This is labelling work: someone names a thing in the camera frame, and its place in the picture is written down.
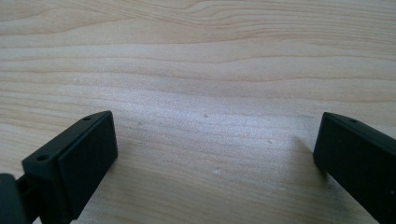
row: wooden desk surface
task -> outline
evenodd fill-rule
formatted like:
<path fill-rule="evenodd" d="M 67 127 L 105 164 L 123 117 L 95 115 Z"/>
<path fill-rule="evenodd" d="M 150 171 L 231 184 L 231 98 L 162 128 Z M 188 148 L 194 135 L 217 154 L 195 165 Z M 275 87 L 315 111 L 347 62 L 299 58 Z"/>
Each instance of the wooden desk surface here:
<path fill-rule="evenodd" d="M 375 223 L 312 151 L 324 111 L 396 137 L 395 11 L 1 0 L 0 172 L 110 109 L 120 156 L 75 223 Z"/>

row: wood grain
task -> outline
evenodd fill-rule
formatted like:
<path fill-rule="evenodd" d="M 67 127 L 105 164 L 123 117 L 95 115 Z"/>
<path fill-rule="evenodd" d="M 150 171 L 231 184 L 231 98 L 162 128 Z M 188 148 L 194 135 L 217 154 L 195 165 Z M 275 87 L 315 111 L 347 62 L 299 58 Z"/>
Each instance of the wood grain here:
<path fill-rule="evenodd" d="M 110 109 L 120 157 L 75 223 L 375 223 L 312 151 L 324 111 L 396 137 L 395 11 L 1 0 L 0 172 Z"/>

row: black plastic piece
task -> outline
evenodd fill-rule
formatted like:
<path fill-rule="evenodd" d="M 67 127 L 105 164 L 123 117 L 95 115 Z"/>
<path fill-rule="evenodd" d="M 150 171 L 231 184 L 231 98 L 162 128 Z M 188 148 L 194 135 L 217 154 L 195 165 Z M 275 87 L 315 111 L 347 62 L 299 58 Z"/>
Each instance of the black plastic piece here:
<path fill-rule="evenodd" d="M 16 184 L 0 175 L 0 208 L 15 210 L 0 212 L 0 223 L 32 223 L 37 216 L 43 224 L 77 219 L 117 156 L 111 112 L 81 119 L 24 159 L 25 175 Z"/>
<path fill-rule="evenodd" d="M 355 119 L 324 113 L 314 161 L 378 222 L 396 223 L 395 139 Z"/>

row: wooden table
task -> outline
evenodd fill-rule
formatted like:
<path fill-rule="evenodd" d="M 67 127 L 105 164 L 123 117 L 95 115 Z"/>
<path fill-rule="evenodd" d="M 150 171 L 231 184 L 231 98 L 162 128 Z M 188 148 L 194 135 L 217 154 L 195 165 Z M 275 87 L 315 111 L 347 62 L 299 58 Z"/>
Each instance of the wooden table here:
<path fill-rule="evenodd" d="M 120 156 L 75 223 L 375 223 L 312 151 L 324 111 L 396 137 L 395 12 L 1 0 L 0 172 L 111 110 Z"/>

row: screw hole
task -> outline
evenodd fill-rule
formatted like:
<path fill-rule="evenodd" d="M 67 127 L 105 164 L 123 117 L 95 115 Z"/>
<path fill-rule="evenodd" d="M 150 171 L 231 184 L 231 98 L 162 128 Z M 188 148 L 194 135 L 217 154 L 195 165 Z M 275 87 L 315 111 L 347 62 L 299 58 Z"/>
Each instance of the screw hole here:
<path fill-rule="evenodd" d="M 45 161 L 49 157 L 50 157 L 49 155 L 42 155 L 42 156 L 37 157 L 37 161 Z"/>

